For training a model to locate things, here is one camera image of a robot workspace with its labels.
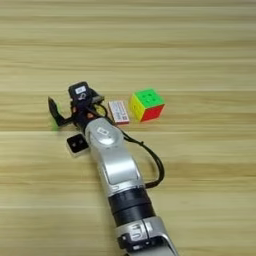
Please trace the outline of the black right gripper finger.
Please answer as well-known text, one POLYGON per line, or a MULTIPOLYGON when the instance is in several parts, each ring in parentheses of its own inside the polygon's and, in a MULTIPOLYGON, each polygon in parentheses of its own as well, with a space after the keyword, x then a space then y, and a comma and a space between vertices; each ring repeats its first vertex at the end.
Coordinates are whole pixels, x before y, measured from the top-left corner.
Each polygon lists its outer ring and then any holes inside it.
POLYGON ((105 99, 105 97, 102 95, 94 96, 91 98, 90 103, 91 104, 100 104, 101 102, 104 101, 104 99, 105 99))
POLYGON ((51 116, 55 120, 58 127, 68 125, 72 122, 71 117, 64 118, 59 113, 58 108, 57 108, 57 104, 55 103, 55 101, 51 97, 48 98, 48 108, 49 108, 49 112, 50 112, 51 116))

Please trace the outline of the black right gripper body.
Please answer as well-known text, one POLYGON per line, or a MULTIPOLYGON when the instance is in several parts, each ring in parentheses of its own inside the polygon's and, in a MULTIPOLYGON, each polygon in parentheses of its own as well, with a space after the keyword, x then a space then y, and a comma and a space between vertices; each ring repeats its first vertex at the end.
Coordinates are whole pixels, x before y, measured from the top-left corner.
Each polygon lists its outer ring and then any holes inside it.
POLYGON ((99 102, 70 102, 71 108, 71 122, 78 129, 85 129, 87 125, 100 117, 96 107, 99 106, 99 102))

